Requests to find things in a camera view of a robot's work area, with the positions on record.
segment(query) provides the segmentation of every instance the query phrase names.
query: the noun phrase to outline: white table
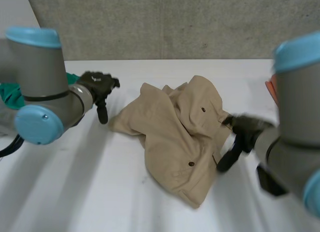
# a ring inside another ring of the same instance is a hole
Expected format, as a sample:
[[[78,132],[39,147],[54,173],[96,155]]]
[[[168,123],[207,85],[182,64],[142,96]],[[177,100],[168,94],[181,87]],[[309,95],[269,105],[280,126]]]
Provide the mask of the white table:
[[[67,71],[111,73],[121,88],[107,100],[109,116],[139,95],[143,82],[162,88],[202,75],[230,113],[273,121],[266,87],[270,60],[68,61]],[[2,139],[5,146],[9,139]],[[137,138],[100,125],[95,110],[48,146],[25,143],[0,162],[1,232],[316,232],[320,223],[291,196],[262,192],[254,154],[220,176],[193,210],[148,174]]]

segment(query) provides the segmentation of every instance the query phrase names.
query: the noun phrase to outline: khaki garment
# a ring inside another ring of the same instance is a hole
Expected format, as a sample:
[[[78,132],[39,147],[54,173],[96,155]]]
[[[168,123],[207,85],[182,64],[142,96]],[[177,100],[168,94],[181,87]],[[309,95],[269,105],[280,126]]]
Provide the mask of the khaki garment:
[[[109,124],[112,131],[142,135],[145,165],[169,192],[193,208],[205,200],[230,129],[213,84],[194,76],[175,90],[144,83],[140,96]]]

